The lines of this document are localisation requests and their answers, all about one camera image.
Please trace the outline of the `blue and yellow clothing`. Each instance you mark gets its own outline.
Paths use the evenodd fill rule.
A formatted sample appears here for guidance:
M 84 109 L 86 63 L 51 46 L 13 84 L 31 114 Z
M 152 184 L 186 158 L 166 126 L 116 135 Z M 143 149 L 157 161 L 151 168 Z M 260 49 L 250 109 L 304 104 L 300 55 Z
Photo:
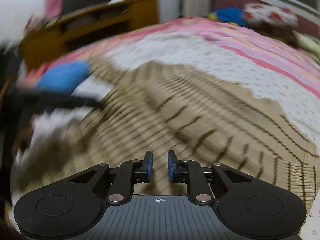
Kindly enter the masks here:
M 235 7 L 228 7 L 211 12 L 208 19 L 226 23 L 236 24 L 241 27 L 246 27 L 247 23 L 243 18 L 244 11 Z

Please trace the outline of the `red floral pillow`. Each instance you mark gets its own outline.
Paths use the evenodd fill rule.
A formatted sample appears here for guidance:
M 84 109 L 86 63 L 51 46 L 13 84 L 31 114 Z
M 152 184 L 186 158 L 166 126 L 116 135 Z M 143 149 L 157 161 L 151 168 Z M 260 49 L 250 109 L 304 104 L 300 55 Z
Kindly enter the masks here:
M 247 3 L 243 18 L 255 31 L 292 31 L 298 27 L 297 15 L 287 7 L 261 3 Z

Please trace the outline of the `pale green pillow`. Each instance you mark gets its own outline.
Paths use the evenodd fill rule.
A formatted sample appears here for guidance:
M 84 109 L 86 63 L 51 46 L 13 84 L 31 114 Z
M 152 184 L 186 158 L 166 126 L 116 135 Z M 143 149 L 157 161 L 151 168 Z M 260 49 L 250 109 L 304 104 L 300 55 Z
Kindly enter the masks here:
M 319 42 L 315 42 L 308 35 L 296 33 L 297 45 L 319 59 Z

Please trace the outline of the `blue knit folded garment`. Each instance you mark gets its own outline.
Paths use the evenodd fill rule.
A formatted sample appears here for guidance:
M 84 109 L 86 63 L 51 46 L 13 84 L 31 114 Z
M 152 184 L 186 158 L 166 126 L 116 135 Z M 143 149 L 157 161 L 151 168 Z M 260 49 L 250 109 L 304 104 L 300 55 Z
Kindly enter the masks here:
M 47 92 L 71 95 L 88 76 L 87 61 L 71 61 L 47 70 L 35 87 Z

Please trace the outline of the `pink striped blanket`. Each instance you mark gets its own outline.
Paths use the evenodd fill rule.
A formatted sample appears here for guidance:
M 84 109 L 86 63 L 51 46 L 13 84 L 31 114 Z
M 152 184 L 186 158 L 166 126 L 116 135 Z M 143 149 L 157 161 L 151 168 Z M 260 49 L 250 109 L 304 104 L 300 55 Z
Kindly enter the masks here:
M 136 43 L 152 34 L 186 34 L 192 38 L 202 38 L 209 43 L 217 44 L 221 48 L 231 50 L 260 67 L 288 77 L 315 96 L 319 96 L 318 64 L 304 51 L 292 48 L 274 38 L 260 35 L 248 28 L 200 17 L 171 20 L 131 31 L 127 34 L 105 38 L 56 60 L 44 63 L 39 70 L 32 70 L 22 81 L 33 85 L 44 75 L 47 69 L 58 64 L 100 56 L 122 45 Z

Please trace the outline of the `cherry print bed sheet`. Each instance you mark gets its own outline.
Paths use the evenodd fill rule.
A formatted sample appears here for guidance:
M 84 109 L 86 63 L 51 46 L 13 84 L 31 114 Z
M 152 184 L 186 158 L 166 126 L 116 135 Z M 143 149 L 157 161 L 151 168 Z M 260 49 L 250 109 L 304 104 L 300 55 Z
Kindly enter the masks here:
M 90 63 L 92 59 L 107 59 L 121 70 L 134 70 L 150 61 L 183 64 L 218 79 L 236 82 L 248 88 L 256 99 L 271 99 L 279 103 L 290 122 L 316 145 L 319 156 L 319 97 L 288 77 L 260 67 L 253 61 L 217 44 L 209 43 L 202 38 L 192 38 L 186 34 L 152 34 L 106 54 L 74 61 Z M 97 95 L 103 100 L 112 89 L 112 83 L 92 74 L 89 64 L 89 76 L 77 87 L 76 92 L 78 95 Z M 80 113 L 85 118 L 90 112 L 83 110 Z M 30 151 L 36 141 L 42 144 L 57 131 L 66 131 L 73 124 L 82 122 L 84 118 L 80 119 L 80 114 L 73 111 L 55 111 L 52 115 L 36 118 L 35 134 L 26 152 Z M 18 154 L 15 162 L 16 175 L 12 185 L 18 176 L 18 169 L 22 165 L 25 153 Z M 13 202 L 17 202 L 24 194 L 12 191 Z M 308 217 L 301 236 L 303 239 L 319 239 L 319 190 L 307 212 Z

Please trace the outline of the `beige striped ribbed sweater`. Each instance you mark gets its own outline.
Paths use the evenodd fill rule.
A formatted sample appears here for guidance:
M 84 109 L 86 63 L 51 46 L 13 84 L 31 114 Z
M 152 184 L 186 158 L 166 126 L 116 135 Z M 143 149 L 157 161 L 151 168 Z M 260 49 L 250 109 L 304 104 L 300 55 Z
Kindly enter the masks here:
M 113 84 L 82 122 L 26 152 L 13 192 L 28 193 L 99 163 L 112 167 L 153 152 L 151 185 L 136 193 L 181 193 L 169 183 L 167 152 L 203 166 L 221 162 L 289 190 L 311 208 L 319 156 L 279 103 L 183 64 L 150 61 L 121 70 L 92 59 L 91 72 Z

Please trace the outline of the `wooden desk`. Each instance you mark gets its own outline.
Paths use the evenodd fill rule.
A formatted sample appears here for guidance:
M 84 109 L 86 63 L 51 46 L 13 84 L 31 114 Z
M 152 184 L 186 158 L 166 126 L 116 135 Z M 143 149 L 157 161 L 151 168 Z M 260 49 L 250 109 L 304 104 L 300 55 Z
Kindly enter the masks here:
M 28 71 L 107 37 L 159 24 L 158 0 L 99 4 L 29 31 L 20 42 Z

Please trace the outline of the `maroon bench cushion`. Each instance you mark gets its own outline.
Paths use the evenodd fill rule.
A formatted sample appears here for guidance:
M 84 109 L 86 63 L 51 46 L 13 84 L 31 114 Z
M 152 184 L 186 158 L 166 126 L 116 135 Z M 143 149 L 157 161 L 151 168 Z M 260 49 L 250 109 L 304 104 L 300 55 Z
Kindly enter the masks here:
M 217 13 L 219 20 L 241 26 L 257 28 L 268 24 L 319 37 L 319 24 L 287 5 L 272 5 L 261 0 L 212 0 L 212 11 Z

